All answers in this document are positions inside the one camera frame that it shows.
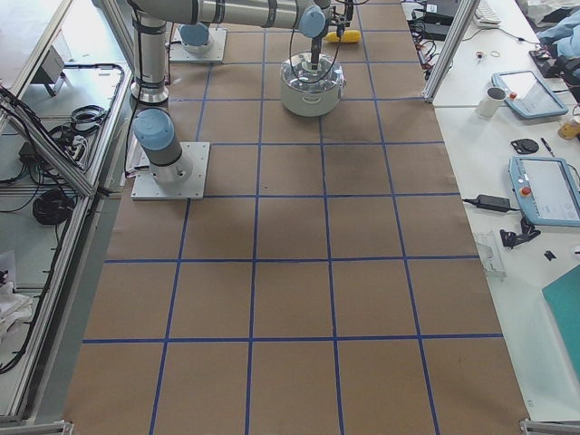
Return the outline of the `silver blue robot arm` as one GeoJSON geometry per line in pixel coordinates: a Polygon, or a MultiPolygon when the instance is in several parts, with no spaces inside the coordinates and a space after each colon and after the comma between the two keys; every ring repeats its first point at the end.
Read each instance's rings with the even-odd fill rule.
{"type": "Polygon", "coordinates": [[[337,12],[332,1],[132,1],[134,83],[132,96],[142,111],[132,123],[135,138],[149,160],[150,175],[160,185],[177,184],[193,172],[193,161],[179,143],[163,105],[165,36],[168,23],[179,24],[181,42],[190,48],[209,42],[210,24],[283,28],[310,39],[302,53],[290,53],[281,65],[282,103],[302,117],[319,117],[339,103],[345,79],[342,66],[322,51],[330,28],[343,36],[353,17],[353,2],[337,12]]]}
{"type": "Polygon", "coordinates": [[[211,48],[209,28],[203,23],[181,24],[178,29],[181,44],[186,52],[207,53],[211,48]]]}

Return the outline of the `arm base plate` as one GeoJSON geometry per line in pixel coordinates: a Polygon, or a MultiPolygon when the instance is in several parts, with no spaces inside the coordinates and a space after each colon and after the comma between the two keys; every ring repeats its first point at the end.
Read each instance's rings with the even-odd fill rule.
{"type": "Polygon", "coordinates": [[[227,29],[209,28],[206,44],[183,43],[180,31],[175,30],[169,48],[171,63],[223,63],[227,29]]]}
{"type": "Polygon", "coordinates": [[[133,182],[134,200],[203,199],[207,178],[209,142],[181,142],[180,159],[167,167],[150,165],[144,151],[133,182]]]}

